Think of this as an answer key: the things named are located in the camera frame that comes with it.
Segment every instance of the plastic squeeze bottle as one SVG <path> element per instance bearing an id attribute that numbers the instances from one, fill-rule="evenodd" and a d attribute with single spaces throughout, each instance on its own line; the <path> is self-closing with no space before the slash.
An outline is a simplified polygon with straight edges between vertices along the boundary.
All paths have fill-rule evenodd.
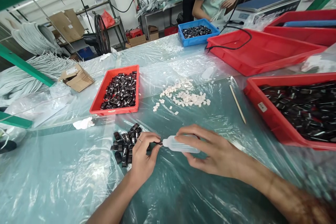
<path id="1" fill-rule="evenodd" d="M 195 135 L 185 135 L 186 137 L 193 137 L 197 138 Z M 190 145 L 186 145 L 184 143 L 180 143 L 175 140 L 176 136 L 170 136 L 167 139 L 162 140 L 162 144 L 164 147 L 168 147 L 172 151 L 179 151 L 179 152 L 190 152 L 190 153 L 200 153 L 199 149 L 191 147 Z"/>

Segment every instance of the white label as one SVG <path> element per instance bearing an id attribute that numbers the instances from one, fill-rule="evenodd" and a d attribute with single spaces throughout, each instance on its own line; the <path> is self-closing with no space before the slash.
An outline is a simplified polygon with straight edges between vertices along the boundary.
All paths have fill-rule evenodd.
<path id="1" fill-rule="evenodd" d="M 66 71 L 67 75 L 70 75 L 72 73 L 78 72 L 77 68 L 74 66 L 73 68 L 70 68 L 69 70 Z"/>
<path id="2" fill-rule="evenodd" d="M 262 102 L 258 103 L 258 107 L 263 113 L 265 113 L 265 111 L 267 110 L 266 106 Z"/>

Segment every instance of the red bag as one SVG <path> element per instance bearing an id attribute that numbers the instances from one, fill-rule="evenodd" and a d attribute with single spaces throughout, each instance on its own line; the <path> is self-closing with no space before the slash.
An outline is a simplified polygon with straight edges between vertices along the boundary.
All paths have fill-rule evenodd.
<path id="1" fill-rule="evenodd" d="M 101 18 L 103 19 L 106 28 L 109 28 L 116 23 L 114 18 L 105 9 Z"/>

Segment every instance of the weighing scale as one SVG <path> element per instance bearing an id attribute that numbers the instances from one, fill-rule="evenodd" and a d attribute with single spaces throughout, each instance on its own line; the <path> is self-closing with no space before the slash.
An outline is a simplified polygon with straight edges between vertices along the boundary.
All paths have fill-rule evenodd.
<path id="1" fill-rule="evenodd" d="M 231 21 L 244 23 L 251 15 L 256 19 L 260 16 L 260 14 L 281 14 L 287 11 L 295 11 L 300 2 L 301 0 L 251 0 L 245 3 L 241 3 L 236 7 Z M 224 16 L 225 21 L 230 18 L 232 11 Z"/>

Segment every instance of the coiled white cable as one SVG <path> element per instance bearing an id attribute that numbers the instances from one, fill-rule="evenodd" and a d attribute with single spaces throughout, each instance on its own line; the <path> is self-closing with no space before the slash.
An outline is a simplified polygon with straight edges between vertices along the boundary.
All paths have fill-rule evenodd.
<path id="1" fill-rule="evenodd" d="M 53 33 L 36 23 L 23 23 L 19 30 L 12 30 L 12 37 L 34 55 L 42 55 L 45 51 L 55 54 L 62 52 Z"/>

